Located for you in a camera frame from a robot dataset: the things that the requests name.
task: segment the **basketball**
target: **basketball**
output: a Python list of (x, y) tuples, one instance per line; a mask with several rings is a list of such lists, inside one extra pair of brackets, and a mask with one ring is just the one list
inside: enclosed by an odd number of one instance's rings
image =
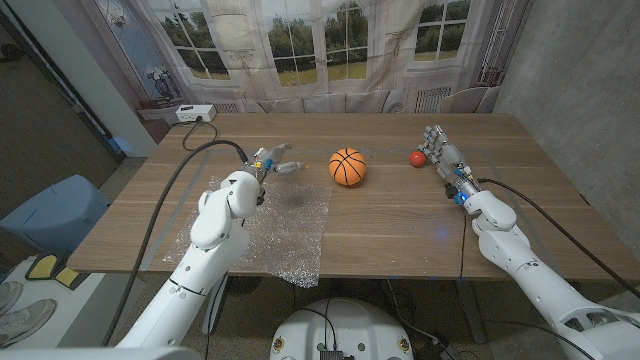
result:
[(329, 160), (329, 174), (342, 185), (353, 185), (362, 180), (366, 169), (362, 154), (351, 148), (336, 151)]

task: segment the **white power strip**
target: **white power strip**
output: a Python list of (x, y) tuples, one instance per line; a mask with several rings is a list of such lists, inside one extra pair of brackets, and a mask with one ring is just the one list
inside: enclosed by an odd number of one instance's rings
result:
[(213, 105), (182, 105), (176, 111), (178, 121), (180, 122), (193, 122), (203, 121), (211, 122), (216, 117), (216, 109)]

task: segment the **blue chair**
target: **blue chair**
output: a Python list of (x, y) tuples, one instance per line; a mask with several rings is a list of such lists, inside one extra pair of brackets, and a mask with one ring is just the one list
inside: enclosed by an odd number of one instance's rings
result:
[(0, 228), (41, 252), (72, 253), (108, 205), (93, 184), (73, 175), (13, 210), (0, 221)]

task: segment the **yellow object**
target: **yellow object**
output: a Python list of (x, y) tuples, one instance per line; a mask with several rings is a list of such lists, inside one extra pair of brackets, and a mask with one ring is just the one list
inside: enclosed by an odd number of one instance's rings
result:
[(65, 267), (64, 269), (62, 269), (62, 271), (60, 271), (58, 273), (58, 275), (56, 275), (56, 280), (58, 280), (61, 284), (65, 285), (66, 287), (70, 288), (71, 287), (71, 283), (73, 282), (73, 280), (76, 279), (76, 277), (78, 277), (78, 273), (69, 269), (68, 267)]
[(50, 279), (57, 262), (58, 257), (55, 255), (43, 257), (31, 268), (31, 271), (27, 274), (27, 279)]

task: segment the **sneaker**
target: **sneaker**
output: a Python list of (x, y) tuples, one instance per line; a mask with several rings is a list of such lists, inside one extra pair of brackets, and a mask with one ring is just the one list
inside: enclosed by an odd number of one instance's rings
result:
[(0, 347), (6, 348), (38, 331), (53, 314), (56, 301), (36, 301), (26, 308), (0, 316)]
[(18, 301), (22, 293), (22, 284), (8, 281), (0, 284), (0, 315), (4, 315)]

